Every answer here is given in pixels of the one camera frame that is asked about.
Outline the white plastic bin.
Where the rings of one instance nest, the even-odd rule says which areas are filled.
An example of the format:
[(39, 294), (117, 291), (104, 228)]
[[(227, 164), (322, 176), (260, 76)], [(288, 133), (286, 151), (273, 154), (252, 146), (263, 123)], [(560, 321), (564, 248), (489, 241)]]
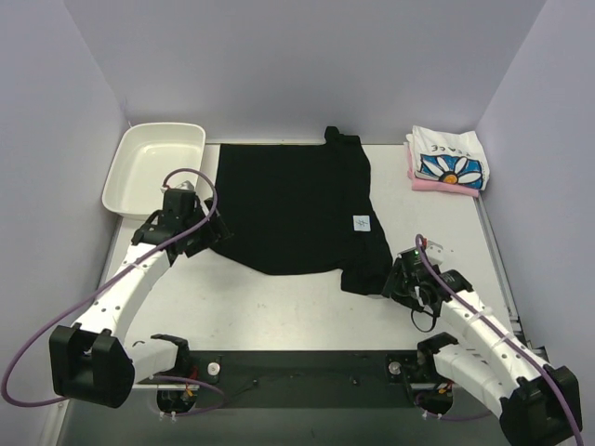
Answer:
[(102, 192), (102, 204), (124, 218), (143, 220), (162, 206), (162, 184), (178, 168), (198, 170), (205, 131), (195, 124), (147, 123), (124, 133)]

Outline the black t shirt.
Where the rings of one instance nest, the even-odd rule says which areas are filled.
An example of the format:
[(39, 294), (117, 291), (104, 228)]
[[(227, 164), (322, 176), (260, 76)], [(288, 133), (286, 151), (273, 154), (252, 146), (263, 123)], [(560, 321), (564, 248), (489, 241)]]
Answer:
[(275, 276), (338, 269), (342, 291), (382, 292), (393, 257), (359, 137), (329, 126), (322, 145), (223, 144), (216, 189), (231, 232), (217, 254)]

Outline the white daisy print t shirt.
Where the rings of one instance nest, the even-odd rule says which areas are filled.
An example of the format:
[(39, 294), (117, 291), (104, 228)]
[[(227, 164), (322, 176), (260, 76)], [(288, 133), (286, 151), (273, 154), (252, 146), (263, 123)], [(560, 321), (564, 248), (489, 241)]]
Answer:
[(405, 142), (409, 143), (416, 177), (485, 190), (490, 168), (474, 131), (454, 134), (414, 125)]

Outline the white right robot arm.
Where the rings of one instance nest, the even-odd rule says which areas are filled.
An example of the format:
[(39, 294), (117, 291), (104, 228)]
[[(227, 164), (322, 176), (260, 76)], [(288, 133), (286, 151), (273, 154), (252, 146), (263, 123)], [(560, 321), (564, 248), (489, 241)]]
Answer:
[(440, 271), (423, 249), (400, 253), (382, 294), (447, 323), (417, 345), (422, 370), (463, 387), (497, 419), (511, 445), (583, 444), (580, 390), (507, 329), (458, 271)]

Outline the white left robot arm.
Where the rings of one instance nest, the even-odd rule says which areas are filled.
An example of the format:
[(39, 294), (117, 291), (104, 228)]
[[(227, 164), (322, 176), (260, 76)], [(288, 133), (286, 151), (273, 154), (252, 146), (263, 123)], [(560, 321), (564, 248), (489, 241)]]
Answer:
[(192, 190), (168, 189), (163, 205), (134, 232), (116, 273), (91, 306), (49, 337), (54, 391), (65, 398), (118, 408), (133, 386), (161, 374), (170, 382), (192, 377), (187, 340), (153, 334), (132, 346), (126, 334), (155, 284), (179, 256), (192, 257), (229, 237), (218, 196), (200, 200)]

